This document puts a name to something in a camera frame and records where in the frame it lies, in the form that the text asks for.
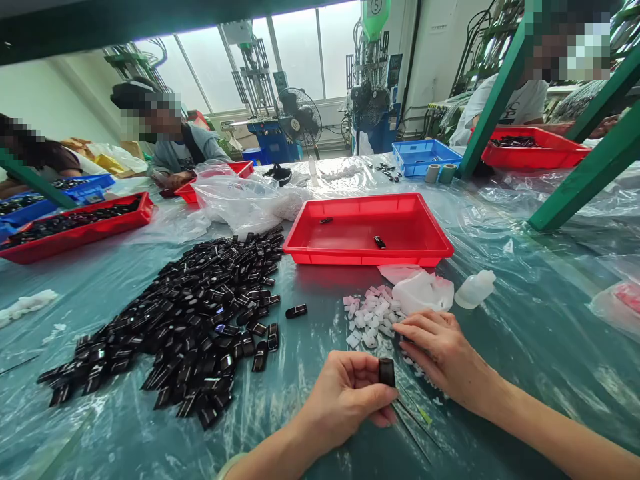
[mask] person's left hand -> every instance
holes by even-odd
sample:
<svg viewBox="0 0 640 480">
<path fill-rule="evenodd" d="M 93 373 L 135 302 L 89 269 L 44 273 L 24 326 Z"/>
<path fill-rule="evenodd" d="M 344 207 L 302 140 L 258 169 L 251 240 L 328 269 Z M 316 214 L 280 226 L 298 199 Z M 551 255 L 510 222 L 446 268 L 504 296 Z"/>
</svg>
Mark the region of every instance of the person's left hand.
<svg viewBox="0 0 640 480">
<path fill-rule="evenodd" d="M 378 383 L 378 359 L 364 352 L 330 352 L 311 395 L 292 421 L 324 455 L 369 417 L 378 427 L 397 421 L 390 407 L 398 390 Z"/>
<path fill-rule="evenodd" d="M 614 126 L 616 126 L 616 124 L 618 123 L 618 118 L 620 118 L 620 115 L 614 115 L 602 120 L 602 122 L 600 122 L 600 125 L 598 125 L 596 129 L 591 132 L 589 138 L 594 140 L 604 137 L 612 128 L 614 128 Z"/>
<path fill-rule="evenodd" d="M 171 182 L 171 188 L 176 190 L 182 187 L 182 185 L 184 185 L 186 182 L 188 182 L 192 178 L 193 178 L 193 172 L 190 172 L 190 171 L 174 173 L 173 175 L 169 176 L 169 181 Z"/>
</svg>

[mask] squeeze bottle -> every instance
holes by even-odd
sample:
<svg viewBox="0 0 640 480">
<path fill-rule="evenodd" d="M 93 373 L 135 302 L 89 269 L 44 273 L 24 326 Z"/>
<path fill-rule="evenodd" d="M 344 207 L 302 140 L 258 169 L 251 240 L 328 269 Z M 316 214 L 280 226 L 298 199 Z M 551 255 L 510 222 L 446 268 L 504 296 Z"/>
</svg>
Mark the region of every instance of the squeeze bottle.
<svg viewBox="0 0 640 480">
<path fill-rule="evenodd" d="M 473 310 L 493 293 L 493 282 L 495 282 L 493 270 L 482 270 L 467 278 L 453 299 L 462 308 Z"/>
</svg>

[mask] red plastic tray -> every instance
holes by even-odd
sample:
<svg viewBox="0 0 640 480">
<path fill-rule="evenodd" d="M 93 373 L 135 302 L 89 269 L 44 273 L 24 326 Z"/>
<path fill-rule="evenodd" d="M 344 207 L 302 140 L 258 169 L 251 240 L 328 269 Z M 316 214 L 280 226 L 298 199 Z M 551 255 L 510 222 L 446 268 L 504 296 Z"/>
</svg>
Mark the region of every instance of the red plastic tray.
<svg viewBox="0 0 640 480">
<path fill-rule="evenodd" d="M 536 127 L 496 128 L 491 134 L 491 138 L 500 140 L 506 135 L 533 137 L 542 148 L 496 147 L 489 142 L 482 154 L 482 160 L 487 165 L 503 169 L 572 168 L 591 151 L 589 148 L 560 135 Z"/>
<path fill-rule="evenodd" d="M 333 221 L 320 223 L 332 217 Z M 378 248 L 379 236 L 387 248 Z M 400 193 L 304 204 L 283 246 L 296 263 L 435 267 L 453 246 L 422 195 Z"/>
<path fill-rule="evenodd" d="M 254 172 L 252 161 L 231 162 L 228 163 L 228 166 L 230 166 L 231 170 L 236 172 L 236 174 L 240 178 L 247 178 Z M 195 190 L 191 186 L 193 182 L 195 182 L 195 179 L 191 180 L 186 185 L 183 185 L 175 191 L 175 194 L 180 195 L 187 203 L 198 203 L 198 197 L 195 194 Z"/>
<path fill-rule="evenodd" d="M 153 202 L 149 198 L 148 192 L 137 193 L 135 195 L 142 195 L 142 198 L 140 198 L 140 206 L 138 207 L 138 210 L 134 212 L 126 213 L 119 217 L 100 220 L 99 222 L 90 223 L 89 225 L 84 225 L 72 230 L 56 233 L 50 237 L 44 237 L 39 240 L 24 243 L 23 245 L 18 245 L 17 247 L 10 248 L 8 250 L 1 250 L 0 257 L 6 258 L 14 263 L 27 265 L 47 257 L 52 257 L 58 253 L 72 250 L 80 247 L 81 245 L 85 245 L 86 243 L 95 242 L 127 230 L 142 227 L 151 221 Z M 122 197 L 116 200 L 94 203 L 88 207 L 64 212 L 62 215 L 68 216 L 71 213 L 81 211 L 89 212 L 108 208 L 113 205 L 128 205 L 135 200 L 135 195 Z M 28 223 L 21 230 L 28 229 L 30 226 L 31 224 Z"/>
</svg>

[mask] person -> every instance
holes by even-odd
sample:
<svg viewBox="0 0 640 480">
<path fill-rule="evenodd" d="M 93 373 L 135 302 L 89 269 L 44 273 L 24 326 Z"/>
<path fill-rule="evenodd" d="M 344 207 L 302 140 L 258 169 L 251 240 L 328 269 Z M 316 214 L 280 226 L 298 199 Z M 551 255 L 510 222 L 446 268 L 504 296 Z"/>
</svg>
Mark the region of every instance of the person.
<svg viewBox="0 0 640 480">
<path fill-rule="evenodd" d="M 616 13 L 620 6 L 620 0 L 565 0 L 550 5 L 550 14 L 546 22 L 550 24 L 551 31 L 538 35 L 533 55 L 527 58 L 517 88 L 511 94 L 498 125 L 526 125 L 558 135 L 566 134 L 574 122 L 556 124 L 544 122 L 545 101 L 549 87 L 547 82 L 560 79 L 558 78 L 561 76 L 560 72 L 566 70 L 561 64 L 561 59 L 569 56 L 569 45 L 576 45 L 577 37 L 589 32 L 585 31 L 585 25 L 609 24 L 611 15 Z M 603 59 L 596 60 L 595 63 L 603 63 Z M 595 70 L 594 76 L 601 78 L 604 70 L 609 72 L 608 68 Z M 468 144 L 471 128 L 477 126 L 497 78 L 498 74 L 487 78 L 473 92 L 460 116 L 456 130 L 449 139 L 451 146 Z M 591 133 L 590 138 L 604 137 L 616 121 L 616 116 L 605 118 Z"/>
<path fill-rule="evenodd" d="M 438 388 L 474 414 L 506 430 L 573 479 L 637 480 L 640 457 L 542 404 L 502 378 L 472 348 L 455 316 L 422 311 L 394 324 L 409 341 L 400 348 Z M 312 464 L 356 433 L 368 417 L 392 425 L 398 391 L 378 383 L 378 360 L 332 351 L 300 412 L 250 453 L 232 458 L 224 480 L 300 478 Z"/>
<path fill-rule="evenodd" d="M 48 182 L 84 175 L 80 160 L 74 152 L 60 142 L 38 136 L 20 120 L 1 113 L 0 147 L 16 155 L 25 166 Z M 6 180 L 0 182 L 0 199 L 28 190 L 31 190 L 28 185 L 8 173 Z"/>
<path fill-rule="evenodd" d="M 157 183 L 165 181 L 154 175 L 168 177 L 168 185 L 176 189 L 195 177 L 193 168 L 199 163 L 231 162 L 217 143 L 218 134 L 185 122 L 174 94 L 163 92 L 154 82 L 136 77 L 115 85 L 111 101 L 142 118 L 148 132 L 157 138 L 147 170 Z"/>
</svg>

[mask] thread spool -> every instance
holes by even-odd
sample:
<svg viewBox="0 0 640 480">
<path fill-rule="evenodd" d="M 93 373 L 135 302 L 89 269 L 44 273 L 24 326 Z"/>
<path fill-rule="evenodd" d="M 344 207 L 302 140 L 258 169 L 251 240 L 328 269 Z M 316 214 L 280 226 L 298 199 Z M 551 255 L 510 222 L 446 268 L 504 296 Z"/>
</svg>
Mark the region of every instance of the thread spool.
<svg viewBox="0 0 640 480">
<path fill-rule="evenodd" d="M 444 167 L 442 167 L 442 173 L 440 174 L 440 178 L 438 179 L 438 181 L 440 183 L 451 183 L 456 170 L 458 170 L 458 167 L 456 167 L 455 165 L 445 165 Z"/>
<path fill-rule="evenodd" d="M 429 168 L 427 168 L 425 182 L 435 183 L 436 180 L 438 180 L 438 175 L 440 175 L 440 165 L 430 165 Z"/>
</svg>

